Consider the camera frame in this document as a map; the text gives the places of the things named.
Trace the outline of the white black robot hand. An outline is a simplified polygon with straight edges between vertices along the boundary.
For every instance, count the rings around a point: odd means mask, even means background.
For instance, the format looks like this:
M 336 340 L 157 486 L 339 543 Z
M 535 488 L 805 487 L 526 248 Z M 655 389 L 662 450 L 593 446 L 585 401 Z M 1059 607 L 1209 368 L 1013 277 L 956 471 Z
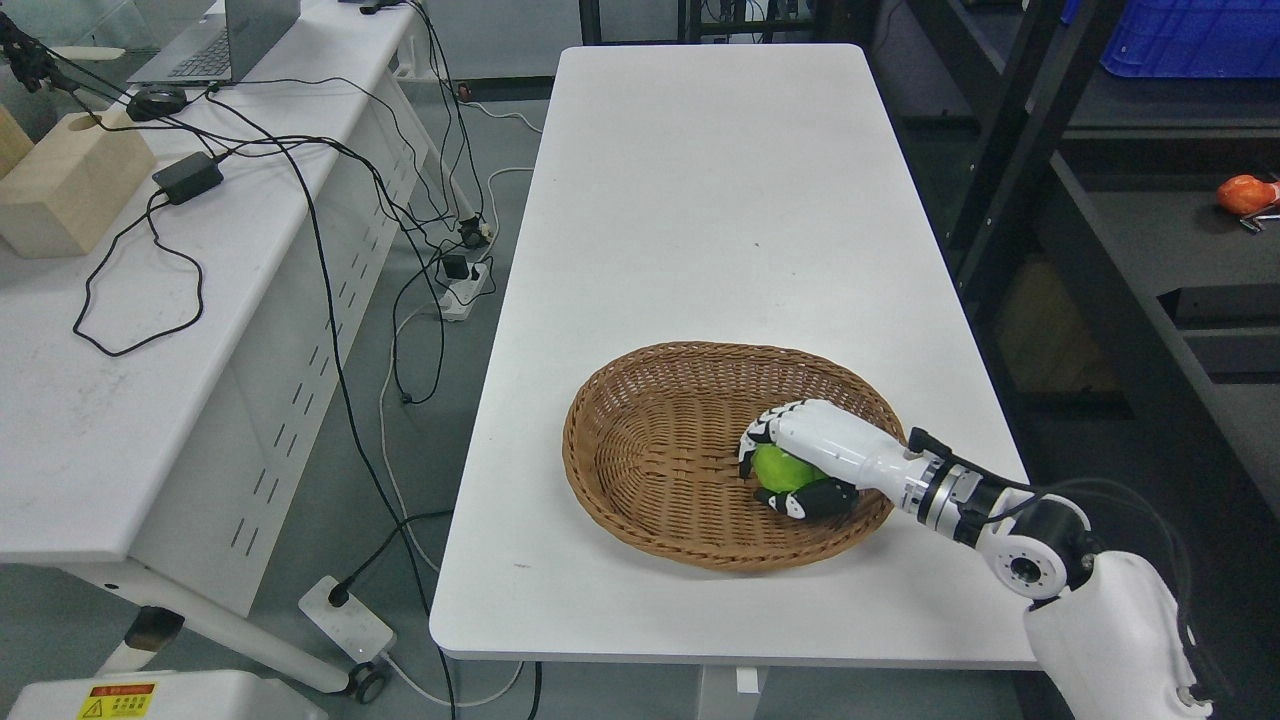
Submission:
M 815 468 L 820 477 L 794 491 L 763 487 L 755 498 L 806 521 L 852 511 L 861 489 L 877 489 L 897 503 L 929 465 L 923 456 L 910 457 L 890 433 L 823 398 L 773 407 L 751 421 L 739 441 L 741 478 L 759 471 L 767 445 Z

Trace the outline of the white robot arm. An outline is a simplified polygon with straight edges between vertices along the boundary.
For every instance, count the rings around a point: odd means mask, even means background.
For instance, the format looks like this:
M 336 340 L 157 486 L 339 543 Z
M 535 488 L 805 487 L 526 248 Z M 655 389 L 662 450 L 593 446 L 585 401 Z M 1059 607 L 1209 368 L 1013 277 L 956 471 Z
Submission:
M 1027 598 L 1027 639 L 1074 717 L 1212 715 L 1187 614 L 1151 561 L 1106 548 L 1073 500 L 987 471 L 920 428 L 902 459 L 890 496 Z

